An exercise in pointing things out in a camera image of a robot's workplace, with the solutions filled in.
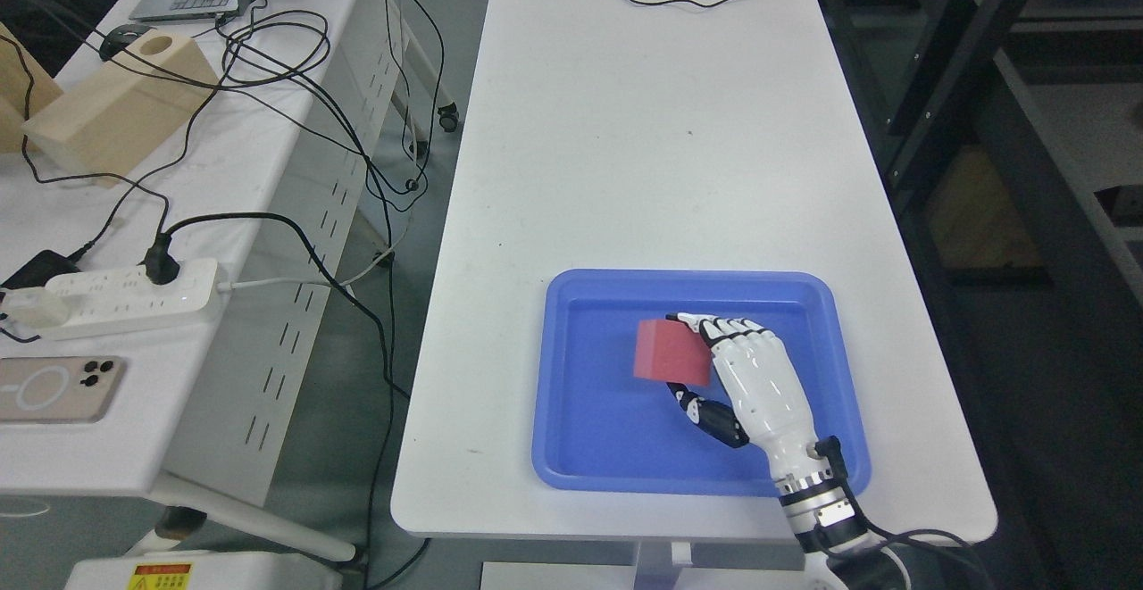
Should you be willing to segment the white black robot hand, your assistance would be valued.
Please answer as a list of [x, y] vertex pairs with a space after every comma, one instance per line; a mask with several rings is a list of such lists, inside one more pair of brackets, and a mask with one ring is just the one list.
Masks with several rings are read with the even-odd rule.
[[668, 318], [684, 322], [706, 342], [732, 412], [750, 442], [768, 457], [780, 493], [825, 480], [826, 463], [812, 457], [818, 441], [812, 406], [782, 338], [751, 319], [686, 312]]

